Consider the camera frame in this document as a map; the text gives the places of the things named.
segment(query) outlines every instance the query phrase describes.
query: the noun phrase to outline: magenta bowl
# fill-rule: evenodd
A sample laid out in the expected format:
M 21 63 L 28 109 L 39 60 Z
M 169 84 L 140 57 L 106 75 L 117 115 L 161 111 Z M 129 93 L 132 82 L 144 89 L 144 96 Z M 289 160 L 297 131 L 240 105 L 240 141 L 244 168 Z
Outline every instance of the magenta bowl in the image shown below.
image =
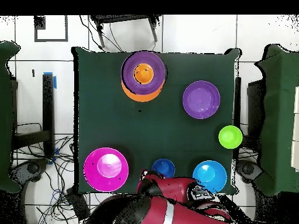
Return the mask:
M 128 163 L 119 151 L 99 148 L 86 158 L 83 171 L 86 181 L 92 188 L 108 193 L 119 189 L 126 182 Z

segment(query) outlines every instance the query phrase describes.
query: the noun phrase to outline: light blue bowl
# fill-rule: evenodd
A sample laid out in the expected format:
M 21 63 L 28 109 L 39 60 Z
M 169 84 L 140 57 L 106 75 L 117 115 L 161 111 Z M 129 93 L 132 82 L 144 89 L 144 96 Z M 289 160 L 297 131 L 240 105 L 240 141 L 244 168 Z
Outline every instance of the light blue bowl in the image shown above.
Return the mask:
M 193 171 L 193 178 L 211 193 L 217 193 L 223 189 L 227 182 L 225 168 L 214 160 L 199 163 Z
M 159 159 L 152 165 L 152 170 L 162 173 L 165 178 L 172 178 L 175 175 L 175 165 L 168 159 Z

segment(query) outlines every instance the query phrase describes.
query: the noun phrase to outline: tiled floor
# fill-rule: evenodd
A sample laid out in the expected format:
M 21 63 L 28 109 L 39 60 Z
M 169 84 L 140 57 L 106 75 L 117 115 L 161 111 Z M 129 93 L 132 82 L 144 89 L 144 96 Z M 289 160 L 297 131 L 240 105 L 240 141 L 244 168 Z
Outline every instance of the tiled floor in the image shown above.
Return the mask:
M 46 16 L 46 29 L 38 30 L 40 39 L 64 39 L 64 17 Z M 94 22 L 89 16 L 68 16 L 68 42 L 34 42 L 33 16 L 0 16 L 0 40 L 14 41 L 21 46 L 18 54 L 9 62 L 9 70 L 17 76 L 18 89 L 18 123 L 38 122 L 42 124 L 41 109 L 41 75 L 52 72 L 57 77 L 54 91 L 55 138 L 71 136 L 74 116 L 74 73 L 72 46 L 85 47 L 91 51 L 101 51 L 93 42 L 100 44 L 95 32 Z M 242 50 L 239 63 L 239 75 L 242 78 L 241 122 L 248 123 L 248 106 L 246 88 L 249 82 L 262 78 L 260 70 L 253 64 L 262 58 L 264 47 L 270 43 L 280 43 L 287 49 L 299 50 L 299 28 L 288 16 L 279 15 L 164 15 L 160 17 L 156 28 L 158 42 L 155 44 L 147 19 L 104 24 L 105 36 L 118 42 L 123 51 L 152 50 L 163 53 L 225 53 L 229 48 Z M 117 48 L 104 37 L 105 50 L 117 52 Z M 38 130 L 38 126 L 24 126 L 19 132 Z M 68 148 L 64 153 L 71 155 Z M 24 155 L 18 153 L 18 159 Z M 66 187 L 74 181 L 73 164 L 68 164 L 69 171 L 64 172 Z M 47 173 L 52 185 L 57 188 L 57 172 L 53 165 L 48 165 Z M 240 176 L 235 176 L 235 185 L 239 192 L 232 200 L 251 218 L 255 212 L 254 192 L 249 184 L 244 184 Z M 41 211 L 47 209 L 53 191 L 46 174 L 37 183 L 30 183 L 26 193 L 26 215 L 29 224 L 37 224 Z M 91 208 L 98 205 L 110 194 L 88 194 Z

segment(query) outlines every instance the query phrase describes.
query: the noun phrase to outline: purple bowl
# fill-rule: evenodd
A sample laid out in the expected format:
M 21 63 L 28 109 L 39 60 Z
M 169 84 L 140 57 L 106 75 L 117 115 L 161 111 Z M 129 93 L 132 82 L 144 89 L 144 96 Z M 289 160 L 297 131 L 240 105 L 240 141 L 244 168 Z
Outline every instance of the purple bowl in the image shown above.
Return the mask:
M 220 94 L 210 82 L 198 80 L 190 84 L 183 94 L 184 110 L 193 118 L 211 117 L 219 108 Z
M 134 70 L 139 64 L 148 64 L 154 71 L 154 77 L 148 84 L 140 84 L 134 78 Z M 148 95 L 155 92 L 165 79 L 165 68 L 161 59 L 150 51 L 138 51 L 131 54 L 121 67 L 121 79 L 132 93 Z

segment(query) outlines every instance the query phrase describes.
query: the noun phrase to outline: green bowl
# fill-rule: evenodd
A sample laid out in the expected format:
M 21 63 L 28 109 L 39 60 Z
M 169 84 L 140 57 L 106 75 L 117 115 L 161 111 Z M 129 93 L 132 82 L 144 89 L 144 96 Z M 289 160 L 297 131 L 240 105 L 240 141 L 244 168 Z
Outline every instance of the green bowl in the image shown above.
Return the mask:
M 221 129 L 218 138 L 226 149 L 235 149 L 242 143 L 243 135 L 238 127 L 228 125 Z

